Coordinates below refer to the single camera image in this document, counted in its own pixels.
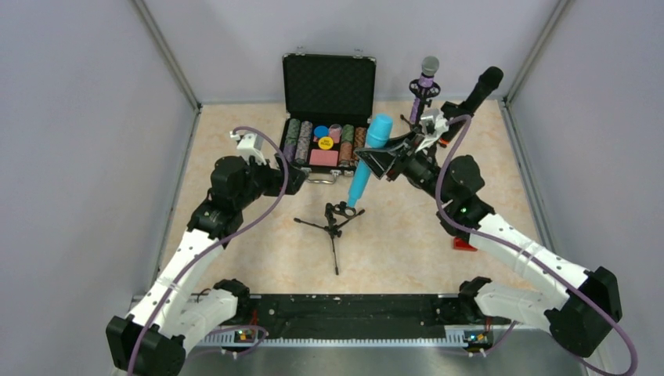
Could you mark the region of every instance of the white wall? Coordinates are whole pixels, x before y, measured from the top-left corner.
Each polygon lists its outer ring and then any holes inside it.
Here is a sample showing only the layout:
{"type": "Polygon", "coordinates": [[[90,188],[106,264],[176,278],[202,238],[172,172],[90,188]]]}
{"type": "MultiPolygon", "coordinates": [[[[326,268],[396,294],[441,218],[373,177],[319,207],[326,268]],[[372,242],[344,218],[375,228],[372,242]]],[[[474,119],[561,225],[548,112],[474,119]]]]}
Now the white wall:
{"type": "Polygon", "coordinates": [[[377,58],[377,98],[412,98],[427,55],[440,59],[441,96],[464,97],[495,65],[505,94],[556,0],[148,0],[203,102],[283,99],[281,56],[308,52],[377,58]]]}
{"type": "Polygon", "coordinates": [[[0,2],[0,97],[0,374],[106,374],[193,112],[129,1],[0,2]]]}
{"type": "Polygon", "coordinates": [[[576,2],[514,104],[559,251],[617,275],[642,375],[664,370],[662,19],[659,0],[576,2]]]}

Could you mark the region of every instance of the black microphone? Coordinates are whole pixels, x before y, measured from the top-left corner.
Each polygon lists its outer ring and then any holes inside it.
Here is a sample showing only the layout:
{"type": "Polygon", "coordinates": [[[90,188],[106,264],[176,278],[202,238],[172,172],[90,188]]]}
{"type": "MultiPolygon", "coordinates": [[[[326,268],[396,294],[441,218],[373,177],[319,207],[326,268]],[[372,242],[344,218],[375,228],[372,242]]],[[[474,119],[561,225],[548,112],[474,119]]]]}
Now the black microphone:
{"type": "MultiPolygon", "coordinates": [[[[447,120],[461,115],[474,116],[475,111],[480,107],[482,102],[484,102],[486,97],[491,95],[494,90],[498,89],[498,85],[500,85],[502,80],[503,71],[498,67],[489,67],[489,69],[485,70],[484,73],[479,76],[478,83],[465,101],[459,105],[451,102],[445,102],[445,104],[442,105],[441,111],[443,116],[447,120]]],[[[442,147],[447,147],[447,144],[452,141],[457,133],[459,133],[464,124],[465,122],[462,121],[450,125],[449,130],[443,133],[440,137],[442,147]]]]}

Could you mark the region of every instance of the case handle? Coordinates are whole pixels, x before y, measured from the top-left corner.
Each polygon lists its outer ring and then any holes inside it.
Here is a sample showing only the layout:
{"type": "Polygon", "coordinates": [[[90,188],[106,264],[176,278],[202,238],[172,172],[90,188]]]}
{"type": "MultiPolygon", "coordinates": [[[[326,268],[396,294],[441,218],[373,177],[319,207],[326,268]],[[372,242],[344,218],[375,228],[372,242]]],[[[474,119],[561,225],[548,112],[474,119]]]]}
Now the case handle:
{"type": "Polygon", "coordinates": [[[337,178],[339,175],[341,175],[341,171],[338,170],[332,170],[330,171],[330,175],[332,175],[332,180],[330,179],[312,179],[311,178],[311,172],[307,174],[307,182],[309,183],[314,183],[314,184],[335,184],[337,182],[337,178]]]}

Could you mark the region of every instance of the wooden tabletop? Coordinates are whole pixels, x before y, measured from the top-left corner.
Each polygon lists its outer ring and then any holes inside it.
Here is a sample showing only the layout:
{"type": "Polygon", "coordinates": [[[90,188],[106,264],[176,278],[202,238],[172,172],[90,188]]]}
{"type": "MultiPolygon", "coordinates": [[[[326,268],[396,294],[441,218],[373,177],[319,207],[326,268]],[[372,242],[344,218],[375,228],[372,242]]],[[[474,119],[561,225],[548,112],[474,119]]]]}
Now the wooden tabletop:
{"type": "MultiPolygon", "coordinates": [[[[408,115],[411,106],[412,101],[376,102],[373,112],[394,119],[394,137],[407,132],[408,126],[399,115],[408,115]]],[[[205,198],[214,163],[225,155],[237,155],[229,131],[248,125],[278,142],[285,119],[283,103],[203,108],[162,269],[173,256],[192,211],[205,198]]],[[[447,149],[439,148],[440,163],[446,153],[447,149]]],[[[264,143],[263,154],[274,155],[268,143],[264,143]]],[[[518,230],[537,239],[496,101],[480,107],[457,154],[471,154],[478,162],[486,181],[478,195],[518,230]]],[[[357,204],[366,214],[354,219],[335,241],[341,271],[336,276],[328,235],[297,224],[293,218],[325,224],[325,203],[346,201],[351,180],[340,178],[334,185],[305,183],[298,194],[286,196],[270,216],[230,243],[207,269],[197,289],[211,287],[224,278],[237,278],[255,293],[454,293],[463,281],[476,276],[529,287],[509,267],[482,251],[453,250],[452,238],[435,216],[434,200],[406,179],[389,183],[373,176],[357,204]]],[[[272,200],[262,197],[245,209],[244,224],[263,213],[272,200]]]]}

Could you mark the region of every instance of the yellow label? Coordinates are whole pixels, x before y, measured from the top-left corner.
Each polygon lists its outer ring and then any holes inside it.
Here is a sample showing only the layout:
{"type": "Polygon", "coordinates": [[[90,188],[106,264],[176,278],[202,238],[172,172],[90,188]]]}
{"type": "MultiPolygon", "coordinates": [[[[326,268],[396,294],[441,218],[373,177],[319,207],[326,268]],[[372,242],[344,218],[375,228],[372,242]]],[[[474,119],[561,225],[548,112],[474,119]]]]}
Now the yellow label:
{"type": "Polygon", "coordinates": [[[334,141],[332,140],[332,137],[321,137],[318,140],[318,147],[323,149],[323,150],[329,150],[332,149],[332,146],[334,145],[334,141]]]}

